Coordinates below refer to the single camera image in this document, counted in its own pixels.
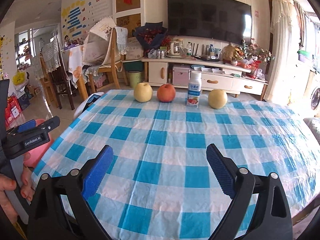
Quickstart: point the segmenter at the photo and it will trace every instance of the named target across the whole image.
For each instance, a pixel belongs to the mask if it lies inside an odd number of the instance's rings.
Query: trash can
[[[141,83],[142,72],[141,71],[129,71],[128,75],[129,75],[130,87],[135,89],[137,84]]]

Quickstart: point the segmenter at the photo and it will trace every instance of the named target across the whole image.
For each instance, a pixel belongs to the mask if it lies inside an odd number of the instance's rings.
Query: blue and white tablecloth
[[[220,110],[200,97],[186,107],[186,94],[172,103],[139,103],[133,91],[111,90],[62,133],[34,170],[66,175],[94,158],[105,144],[115,157],[97,194],[89,200],[113,239],[207,239],[231,199],[224,195],[206,160],[206,147],[253,174],[277,172],[291,215],[320,192],[320,146],[291,109],[229,98]],[[239,235],[247,229],[251,200]],[[70,206],[65,203],[68,212]]]

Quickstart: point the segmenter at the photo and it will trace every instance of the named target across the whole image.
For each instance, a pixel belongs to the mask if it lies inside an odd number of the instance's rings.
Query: silver bolt
[[[71,172],[70,172],[71,176],[77,176],[79,174],[79,170],[78,169],[73,169]]]
[[[241,174],[248,174],[248,170],[246,168],[240,168],[239,171]]]
[[[276,174],[276,173],[271,173],[271,177],[273,178],[273,179],[277,179],[278,178],[278,174]]]
[[[44,173],[41,175],[41,179],[45,180],[47,179],[49,176],[48,176],[48,173]]]

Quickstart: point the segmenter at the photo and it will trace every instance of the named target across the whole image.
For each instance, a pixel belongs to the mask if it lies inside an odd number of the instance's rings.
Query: floor
[[[121,89],[132,90],[130,87],[126,87],[124,84],[120,84]],[[159,87],[153,87],[154,91],[157,91]],[[186,93],[186,89],[177,88],[177,92]],[[203,90],[204,94],[208,94],[210,91]],[[75,109],[82,103],[79,93],[73,97]],[[251,95],[247,93],[241,93],[238,96],[240,101],[258,100],[260,96]],[[53,104],[50,107],[46,105],[46,101],[39,94],[37,97],[32,98],[30,106],[28,106],[21,115],[12,125],[20,125],[32,119],[49,119],[53,116],[60,117],[60,126],[51,132],[52,138],[55,140],[60,134],[72,123],[73,115],[75,110],[71,110],[69,100],[67,96],[60,96],[62,109],[56,108]]]

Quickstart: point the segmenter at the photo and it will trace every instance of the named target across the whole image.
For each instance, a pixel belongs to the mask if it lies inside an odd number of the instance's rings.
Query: black tv screen
[[[236,0],[168,0],[168,34],[241,44],[251,39],[251,6]]]

